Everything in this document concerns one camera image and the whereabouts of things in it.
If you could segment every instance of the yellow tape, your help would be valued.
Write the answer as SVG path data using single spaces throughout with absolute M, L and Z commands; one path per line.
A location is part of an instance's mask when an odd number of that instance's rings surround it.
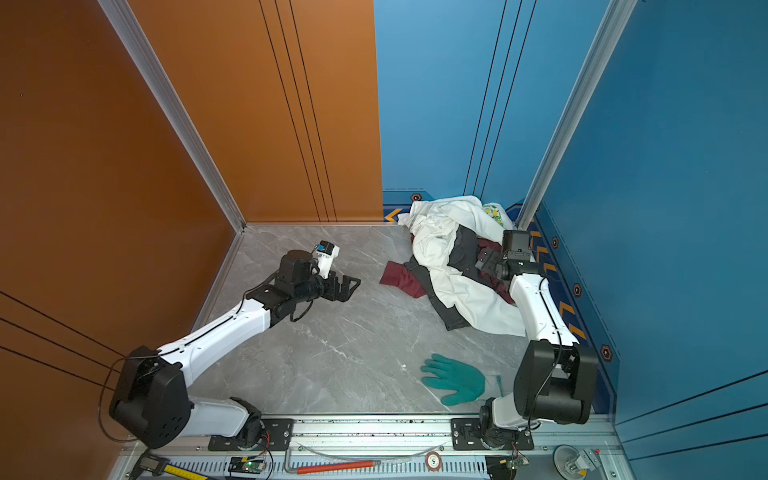
M 177 477 L 186 478 L 187 480 L 208 480 L 208 477 L 203 477 L 197 473 L 182 470 L 181 468 L 176 468 L 172 465 L 165 467 L 164 471 Z
M 568 329 L 571 331 L 571 333 L 575 333 L 585 340 L 587 339 L 587 336 L 584 335 L 584 332 L 582 332 L 579 328 L 571 325 L 570 323 L 568 324 Z
M 574 307 L 568 305 L 567 303 L 560 302 L 560 316 L 563 316 L 563 310 L 566 312 L 571 312 L 574 315 L 576 315 L 576 312 L 574 311 Z
M 540 253 L 549 253 L 549 250 L 547 250 L 544 247 L 536 247 L 536 263 L 539 261 L 539 254 Z
M 402 212 L 402 208 L 396 208 L 389 212 L 389 215 L 384 217 L 384 220 L 387 220 L 390 223 L 397 223 L 397 220 L 395 220 L 395 215 L 399 214 L 400 212 Z

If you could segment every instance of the white robotic arm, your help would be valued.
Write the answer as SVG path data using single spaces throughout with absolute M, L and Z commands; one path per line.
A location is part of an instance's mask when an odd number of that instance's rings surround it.
M 229 312 L 206 326 L 157 350 L 145 346 L 125 359 L 109 413 L 129 432 L 151 448 L 166 445 L 177 436 L 222 435 L 234 437 L 243 448 L 259 438 L 261 413 L 242 399 L 202 399 L 187 394 L 197 377 L 218 359 L 254 335 L 289 317 L 296 305 L 320 297 L 346 302 L 360 279 L 330 269 L 339 248 L 320 242 L 313 253 L 291 250 L 280 260 L 278 271 L 259 286 L 246 291 Z
M 181 364 L 179 370 L 188 387 L 218 359 L 269 328 L 270 311 L 256 300 L 245 299 L 213 322 L 166 343 L 157 354 L 170 364 Z
M 509 296 L 520 309 L 529 340 L 547 340 L 552 345 L 571 346 L 578 343 L 565 325 L 549 293 L 549 280 L 536 273 L 515 275 Z
M 488 255 L 501 280 L 520 309 L 528 337 L 526 350 L 512 393 L 490 401 L 481 410 L 484 441 L 508 441 L 509 431 L 531 427 L 539 419 L 560 423 L 584 423 L 597 379 L 598 360 L 594 351 L 581 346 L 565 325 L 549 292 L 549 282 L 533 261 L 528 232 L 506 230 L 502 255 Z

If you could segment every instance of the green glove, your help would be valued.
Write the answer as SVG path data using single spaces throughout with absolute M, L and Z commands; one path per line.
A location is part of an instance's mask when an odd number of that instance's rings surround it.
M 422 378 L 422 383 L 431 389 L 455 390 L 453 395 L 447 395 L 440 399 L 446 406 L 458 405 L 464 402 L 473 402 L 485 391 L 485 376 L 474 366 L 446 359 L 437 353 L 432 354 L 431 360 L 425 360 L 422 367 L 424 373 L 437 375 Z

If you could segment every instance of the dark red cloth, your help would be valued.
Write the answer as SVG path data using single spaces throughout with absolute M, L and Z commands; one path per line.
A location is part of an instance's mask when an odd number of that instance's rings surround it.
M 493 250 L 496 250 L 499 253 L 502 252 L 502 246 L 501 245 L 499 245 L 498 243 L 496 243 L 496 242 L 494 242 L 492 240 L 488 240 L 487 238 L 478 237 L 478 247 L 480 248 L 480 250 L 482 250 L 482 249 L 484 249 L 486 247 L 491 247 Z
M 379 283 L 382 285 L 396 286 L 413 298 L 419 298 L 420 296 L 427 294 L 415 275 L 400 263 L 387 262 L 386 267 L 384 268 L 384 274 L 382 275 L 382 279 L 379 280 Z
M 496 242 L 490 241 L 485 238 L 478 237 L 478 247 L 480 251 L 486 247 L 491 247 L 493 250 L 496 250 L 497 252 L 502 252 L 502 246 L 499 245 Z M 506 303 L 509 303 L 510 305 L 515 305 L 515 301 L 512 299 L 511 296 L 509 296 L 509 292 L 507 291 L 507 286 L 504 284 L 504 282 L 500 281 L 495 276 L 490 276 L 486 272 L 480 272 L 480 277 L 490 280 L 491 281 L 491 288 L 496 291 L 496 293 L 499 294 L 501 298 L 504 299 Z

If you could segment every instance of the gray marble floor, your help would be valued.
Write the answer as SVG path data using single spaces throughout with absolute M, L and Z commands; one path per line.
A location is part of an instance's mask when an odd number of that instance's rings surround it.
M 299 322 L 287 319 L 242 343 L 211 366 L 190 394 L 239 396 L 264 413 L 477 412 L 482 402 L 446 407 L 419 370 L 433 353 L 500 375 L 511 390 L 526 339 L 471 327 L 451 332 L 424 296 L 379 285 L 388 260 L 411 257 L 410 234 L 397 226 L 251 226 L 217 298 L 211 319 L 273 272 L 288 250 L 321 240 L 341 248 L 333 268 L 362 284 L 346 303 L 316 300 Z

